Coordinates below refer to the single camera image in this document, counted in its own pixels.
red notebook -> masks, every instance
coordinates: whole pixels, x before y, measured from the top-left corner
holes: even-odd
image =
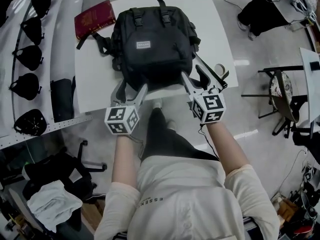
[[[76,38],[96,32],[116,22],[116,17],[109,0],[101,2],[94,7],[85,10],[74,18]]]

white shelf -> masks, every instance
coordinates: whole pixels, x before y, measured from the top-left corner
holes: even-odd
[[[41,40],[39,45],[39,48],[42,51],[42,57],[44,58],[42,64],[40,64],[35,71],[30,71],[18,60],[15,62],[14,81],[16,81],[19,76],[23,76],[27,73],[33,73],[38,77],[39,85],[42,87],[40,94],[38,94],[33,100],[27,100],[13,93],[14,116],[16,120],[32,109],[38,109],[43,114],[48,125],[54,123],[50,92],[50,62],[53,36],[61,3],[62,0],[51,0],[51,6],[48,14],[41,19],[41,25],[44,32],[44,39]],[[26,20],[36,15],[37,14],[32,7]],[[34,45],[34,43],[30,41],[24,32],[22,32],[18,48],[22,49],[31,45]]]
[[[9,86],[12,83],[13,55],[17,38],[20,32],[20,23],[23,22],[29,7],[30,0],[14,0],[8,10],[5,24],[0,28],[0,68],[2,84],[0,84],[0,137],[8,136],[16,131],[13,129],[14,116],[12,106],[12,92]]]
[[[62,0],[57,16],[51,49],[50,80],[70,79],[75,76],[75,16],[82,11],[83,0]],[[74,117],[79,113],[77,88],[73,97]]]
[[[74,126],[74,125],[77,125],[77,124],[80,124],[82,122],[89,121],[92,119],[93,119],[92,115],[88,114],[88,115],[84,115],[84,116],[81,116],[78,118],[66,120],[63,122],[51,123],[50,125],[48,124],[46,126],[46,130],[43,134],[54,132],[54,131],[57,131],[57,130],[60,130],[60,129],[63,129],[63,128],[66,128],[69,126]],[[20,143],[20,142],[30,140],[34,137],[35,136],[30,136],[27,134],[20,134],[18,132],[11,134],[11,135],[8,135],[8,136],[5,136],[5,137],[2,137],[2,138],[0,138],[0,150],[4,149],[6,147],[12,146],[14,144]]]

shoe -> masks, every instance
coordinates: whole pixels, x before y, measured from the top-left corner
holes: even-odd
[[[162,109],[162,98],[156,98],[152,101],[153,109]]]
[[[175,132],[177,131],[177,124],[172,119],[169,119],[168,122],[166,122],[166,127]]]
[[[238,17],[237,17],[236,19],[237,19],[237,23],[238,23],[239,29],[241,29],[242,31],[247,31],[247,30],[249,29],[248,26],[246,26],[246,25],[244,25],[244,24],[242,24],[242,23],[240,22],[240,20],[238,19]]]
[[[252,32],[249,31],[249,33],[248,33],[248,38],[249,38],[251,41],[253,41],[253,40],[255,40],[255,39],[257,38],[257,36],[256,36],[254,33],[252,33]]]

tiled floor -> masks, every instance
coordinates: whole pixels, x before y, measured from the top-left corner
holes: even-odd
[[[83,9],[94,6],[104,0],[84,0]],[[251,0],[228,0],[243,8]],[[279,189],[282,181],[290,172],[301,147],[294,146],[291,138],[285,139],[283,134],[272,136],[272,130],[280,119],[279,114],[274,114],[263,119],[258,115],[272,111],[266,98],[242,98],[241,94],[267,93],[269,78],[258,74],[257,70],[270,66],[301,65],[299,47],[310,49],[304,30],[291,32],[284,27],[263,33],[255,41],[250,41],[245,32],[242,32],[236,21],[240,9],[223,0],[214,0],[216,9],[224,26],[231,52],[236,66],[239,87],[228,88],[223,91],[227,105],[223,118],[231,133],[238,140],[255,168],[268,195],[272,197]],[[301,81],[303,75],[289,73],[293,83],[293,93],[306,92]],[[189,140],[195,147],[206,150],[208,145],[198,134],[199,122],[193,119],[187,105],[187,96],[176,96],[163,100],[163,112],[177,123],[177,132]],[[145,139],[148,117],[151,113],[152,103],[146,102],[141,108],[141,121],[134,135]],[[104,173],[93,173],[93,181],[98,184],[97,193],[105,193],[111,182],[115,137],[109,134],[104,125],[105,110],[95,111],[94,120],[75,125],[63,130],[63,136],[69,150],[76,154],[80,139],[88,140],[83,158],[94,162],[105,162],[108,170]],[[314,164],[314,159],[309,154],[300,152],[295,165],[281,187],[281,192],[288,195],[291,190],[296,190],[302,182],[302,167],[307,161]]]

white tabletop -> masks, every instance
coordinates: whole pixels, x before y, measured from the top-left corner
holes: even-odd
[[[309,123],[311,123],[320,116],[320,70],[311,71],[310,62],[318,62],[319,55],[304,48],[300,48],[300,52],[307,87]]]
[[[234,60],[228,39],[216,10],[213,0],[164,0],[167,6],[182,9],[189,20],[194,23],[196,33],[201,39],[197,53],[212,69],[222,64],[229,70],[225,79],[228,87],[237,87],[238,80]],[[111,2],[114,14],[134,7],[159,6],[157,0],[117,0]],[[111,37],[114,26],[101,29],[98,33],[103,37]],[[101,56],[97,42],[89,37],[80,50],[75,50],[75,78],[81,113],[104,109],[110,106],[110,95],[118,82],[123,78],[121,72],[112,69],[112,56]],[[191,77],[199,80],[193,60]],[[185,94],[185,88],[176,84],[164,89],[150,92],[146,100]]]

